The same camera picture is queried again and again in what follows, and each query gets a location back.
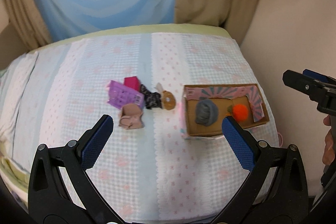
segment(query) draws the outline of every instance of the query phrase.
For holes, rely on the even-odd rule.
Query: orange pom-pom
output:
[[[248,118],[249,111],[245,105],[239,104],[233,106],[232,115],[236,122],[243,122]]]

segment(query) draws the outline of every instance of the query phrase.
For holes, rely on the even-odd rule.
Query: mattress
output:
[[[87,171],[102,196],[127,222],[189,223],[216,215],[248,172],[225,139],[184,140],[179,108],[185,84],[246,84],[257,80],[223,29],[195,25],[137,26],[71,38],[16,59],[1,77],[0,140],[15,169],[29,174],[38,144],[63,146],[103,114],[118,119],[106,85],[136,75],[177,99],[174,110],[144,110],[144,128],[115,126],[96,165]],[[270,122],[251,128],[278,146]],[[81,206],[66,172],[64,181]],[[270,172],[259,196],[271,183]]]

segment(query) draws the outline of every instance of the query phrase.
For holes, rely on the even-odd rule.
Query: metal screw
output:
[[[45,148],[45,144],[40,144],[38,147],[37,147],[37,149],[38,150],[43,150]]]
[[[296,151],[296,150],[297,150],[297,146],[294,145],[294,144],[291,144],[291,145],[290,145],[290,148],[291,148],[293,151]]]
[[[267,143],[265,141],[258,142],[259,146],[261,147],[267,147]]]
[[[68,142],[68,146],[74,147],[76,145],[76,143],[77,142],[75,140],[71,140],[71,141]]]

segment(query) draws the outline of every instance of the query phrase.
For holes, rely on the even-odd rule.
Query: black lace cloth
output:
[[[140,92],[144,95],[146,109],[162,108],[160,93],[150,92],[143,84],[140,85]]]

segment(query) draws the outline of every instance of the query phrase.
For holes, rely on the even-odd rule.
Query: purple bag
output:
[[[110,105],[121,109],[124,105],[134,103],[141,109],[144,107],[144,95],[119,82],[111,80],[107,85]]]

